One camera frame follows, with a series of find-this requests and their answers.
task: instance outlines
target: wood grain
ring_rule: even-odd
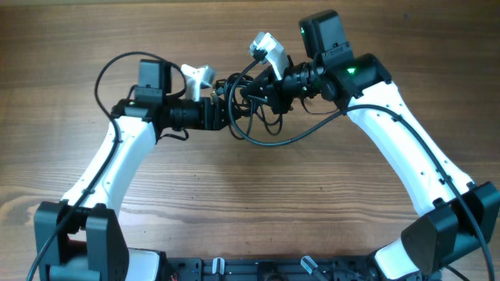
[[[355,53],[389,69],[413,114],[478,183],[500,184],[498,2],[185,2],[0,9],[0,279],[25,277],[32,218],[85,170],[107,122],[91,90],[112,57],[133,50],[178,64],[209,63],[217,78],[250,63],[258,31],[306,60],[297,22],[336,9]],[[139,58],[105,75],[110,107],[137,80]],[[332,105],[313,100],[317,112]],[[321,120],[296,110],[280,138]],[[253,137],[270,138],[263,128]],[[311,137],[265,149],[223,132],[162,140],[137,171],[120,223],[131,247],[169,257],[368,254],[416,219],[400,180],[346,118]],[[490,243],[500,276],[500,230]],[[457,262],[486,279],[476,251]],[[445,272],[445,279],[454,279]]]

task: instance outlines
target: tabletop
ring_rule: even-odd
[[[373,53],[389,70],[441,150],[477,183],[500,185],[498,2],[1,7],[0,279],[25,278],[36,255],[34,212],[41,201],[58,201],[100,146],[108,121],[92,89],[111,58],[147,51],[179,65],[210,64],[222,79],[251,62],[249,44],[267,31],[295,62],[309,61],[298,21],[324,9],[338,11],[355,55]],[[108,108],[137,83],[140,58],[104,76]],[[252,136],[281,140],[324,118],[293,106],[279,137],[260,125]],[[316,98],[308,106],[333,105]],[[119,217],[129,247],[200,258],[369,254],[418,218],[393,169],[347,117],[279,148],[235,140],[227,129],[190,135],[161,140],[137,171]],[[499,229],[489,244],[497,276]],[[454,266],[470,279],[487,278],[480,251]]]

